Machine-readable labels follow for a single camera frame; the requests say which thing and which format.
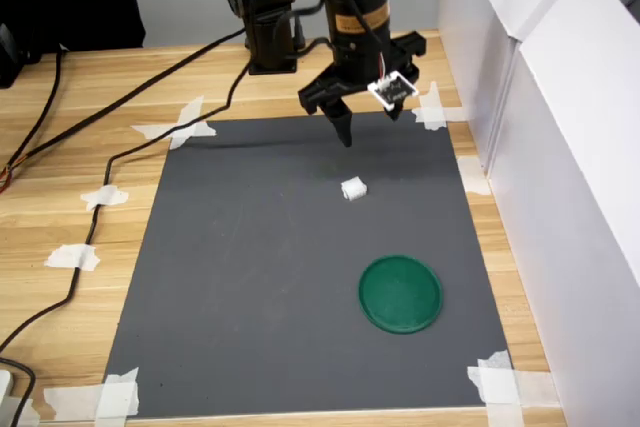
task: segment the gray foam board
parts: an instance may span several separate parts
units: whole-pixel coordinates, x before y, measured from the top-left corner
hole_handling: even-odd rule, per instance
[[[139,416],[482,405],[467,366],[507,345],[448,131],[356,115],[345,149],[321,117],[212,126],[169,152],[105,372],[140,368]],[[360,310],[389,254],[442,282],[420,333]]]

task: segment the green plastic lid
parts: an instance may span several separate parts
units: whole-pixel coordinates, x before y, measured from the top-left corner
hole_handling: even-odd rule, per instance
[[[369,320],[392,334],[428,327],[442,308],[442,285],[431,268],[404,255],[383,257],[360,278],[360,306]]]

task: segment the white tape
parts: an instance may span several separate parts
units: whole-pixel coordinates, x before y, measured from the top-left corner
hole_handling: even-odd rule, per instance
[[[479,195],[491,195],[491,187],[482,170],[480,159],[475,156],[458,157],[458,169],[462,177],[465,192]]]
[[[86,244],[62,245],[54,250],[45,261],[46,267],[75,269],[93,272],[100,263],[96,248]]]
[[[360,180],[360,177],[354,177],[342,183],[342,194],[347,200],[358,200],[367,195],[367,186]]]
[[[524,426],[522,407],[560,407],[551,374],[512,370],[507,351],[479,359],[467,374],[487,405],[490,427]]]
[[[186,107],[180,111],[178,122],[175,124],[157,124],[157,125],[133,125],[132,128],[140,132],[146,139],[154,139],[168,130],[172,129],[176,125],[186,124],[200,115],[202,109],[202,103],[204,102],[204,96],[198,97],[191,101]],[[190,137],[213,137],[216,135],[215,129],[209,127],[206,122],[198,122],[186,129],[178,130],[171,134],[168,138],[171,139],[169,145],[170,150],[177,149],[182,146]]]
[[[20,403],[18,397],[5,397],[0,404],[0,425],[11,425],[13,416],[16,413],[18,404]],[[18,420],[19,427],[38,427],[40,424],[40,415],[33,408],[33,399],[28,399],[27,403],[22,409],[20,414],[20,420]]]
[[[429,93],[420,97],[420,107],[411,112],[416,116],[416,123],[423,123],[426,130],[435,131],[447,126],[436,82],[431,82]]]
[[[104,384],[44,389],[44,399],[62,422],[96,421],[101,426],[122,426],[138,414],[138,369],[125,375],[109,375]]]
[[[104,185],[100,190],[82,194],[82,200],[87,203],[87,210],[93,210],[97,205],[120,205],[129,200],[129,194],[118,190],[115,185]]]
[[[431,82],[429,93],[420,97],[420,107],[412,110],[417,124],[424,124],[426,130],[438,130],[447,127],[447,122],[466,122],[462,107],[442,106],[437,82]]]

